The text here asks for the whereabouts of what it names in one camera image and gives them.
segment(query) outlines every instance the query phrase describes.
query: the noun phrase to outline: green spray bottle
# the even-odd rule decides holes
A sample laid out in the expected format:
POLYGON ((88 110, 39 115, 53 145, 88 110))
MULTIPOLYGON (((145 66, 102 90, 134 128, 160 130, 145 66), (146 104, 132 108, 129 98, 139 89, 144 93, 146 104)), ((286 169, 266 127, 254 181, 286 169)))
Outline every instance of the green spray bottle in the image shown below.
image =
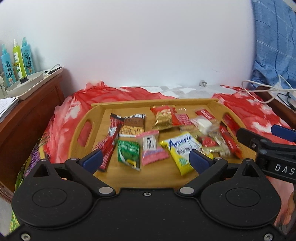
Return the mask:
POLYGON ((22 52, 20 50, 20 46, 17 43, 17 40, 14 39, 13 41, 13 57, 15 59, 15 66, 17 69, 17 74, 19 79, 27 76, 26 71, 25 71, 25 66, 24 66, 24 62, 22 60, 22 52))

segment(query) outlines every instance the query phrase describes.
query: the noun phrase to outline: wooden tray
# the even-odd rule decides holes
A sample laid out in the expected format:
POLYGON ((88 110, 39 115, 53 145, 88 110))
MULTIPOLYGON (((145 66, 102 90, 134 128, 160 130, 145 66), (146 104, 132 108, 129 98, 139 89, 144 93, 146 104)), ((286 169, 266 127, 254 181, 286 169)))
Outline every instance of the wooden tray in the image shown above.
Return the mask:
MULTIPOLYGON (((172 99, 172 100, 144 100, 144 101, 125 101, 125 102, 109 102, 92 104, 92 109, 86 113, 83 119, 79 122, 71 140, 69 149, 69 158, 78 157, 82 158, 89 154, 95 145, 103 140, 110 126, 110 114, 114 113, 120 116, 129 116, 133 114, 145 113, 145 130, 152 129, 155 116, 150 110, 153 105, 176 105, 176 108, 186 108, 189 118, 196 117, 194 109, 203 107, 210 111, 217 120, 221 120, 225 113, 236 121, 240 127, 245 127, 243 122, 226 106, 219 104, 217 99, 172 99), (85 146, 78 143, 78 137, 85 123, 89 122, 92 125, 92 130, 89 134, 85 146)), ((168 130, 160 131, 158 141, 165 140, 180 134, 178 128, 171 128, 168 130)), ((134 140, 134 138, 123 138, 122 140, 134 140)), ((255 157, 255 152, 249 148, 238 143, 243 158, 255 157)), ((240 163, 239 159, 228 159, 230 163, 240 163)), ((198 174, 192 171, 184 176, 180 175, 176 163, 170 157, 166 160, 157 161, 155 163, 141 167, 141 171, 136 171, 131 167, 118 162, 117 160, 117 147, 115 147, 111 157, 109 166, 106 172, 97 171, 94 174, 101 181, 112 186, 117 192, 120 187, 131 188, 163 188, 173 187, 179 188, 191 181, 198 174)))

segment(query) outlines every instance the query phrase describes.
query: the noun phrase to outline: yellow snack package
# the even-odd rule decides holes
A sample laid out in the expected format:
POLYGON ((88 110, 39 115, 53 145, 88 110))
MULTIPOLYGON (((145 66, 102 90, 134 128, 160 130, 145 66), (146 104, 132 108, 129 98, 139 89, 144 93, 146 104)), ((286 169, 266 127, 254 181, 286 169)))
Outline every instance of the yellow snack package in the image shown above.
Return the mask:
MULTIPOLYGON (((181 135, 161 141, 160 145, 170 151, 180 170, 181 176, 193 170, 193 167, 189 163, 190 151, 196 149, 204 153, 202 145, 189 132, 183 132, 181 135)), ((213 159, 212 153, 206 155, 213 159)))

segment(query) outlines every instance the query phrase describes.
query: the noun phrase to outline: wooden cabinet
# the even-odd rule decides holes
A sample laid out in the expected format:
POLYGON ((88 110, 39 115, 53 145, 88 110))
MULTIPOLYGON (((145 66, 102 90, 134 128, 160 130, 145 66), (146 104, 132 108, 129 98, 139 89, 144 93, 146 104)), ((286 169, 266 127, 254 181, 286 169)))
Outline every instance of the wooden cabinet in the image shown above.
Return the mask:
POLYGON ((46 129, 54 108, 65 99, 61 80, 59 74, 19 101, 0 123, 0 182, 12 192, 17 174, 46 129))

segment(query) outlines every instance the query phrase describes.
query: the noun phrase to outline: white tray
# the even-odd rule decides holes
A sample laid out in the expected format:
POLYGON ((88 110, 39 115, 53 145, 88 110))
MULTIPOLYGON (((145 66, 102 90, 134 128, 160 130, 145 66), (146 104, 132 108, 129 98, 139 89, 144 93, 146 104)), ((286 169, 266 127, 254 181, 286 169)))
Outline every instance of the white tray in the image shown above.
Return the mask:
POLYGON ((41 80, 40 82, 38 82, 36 85, 34 85, 31 89, 27 90, 25 93, 19 95, 19 96, 15 96, 16 98, 19 98, 19 100, 25 100, 27 99, 31 94, 33 94, 37 89, 39 89, 42 85, 44 85, 46 82, 48 82, 49 80, 51 80, 53 77, 55 77, 56 75, 58 75, 59 73, 61 73, 63 71, 64 66, 61 66, 60 69, 58 69, 57 71, 53 72, 50 75, 46 75, 44 72, 48 71, 44 70, 43 74, 44 74, 44 78, 43 80, 41 80))

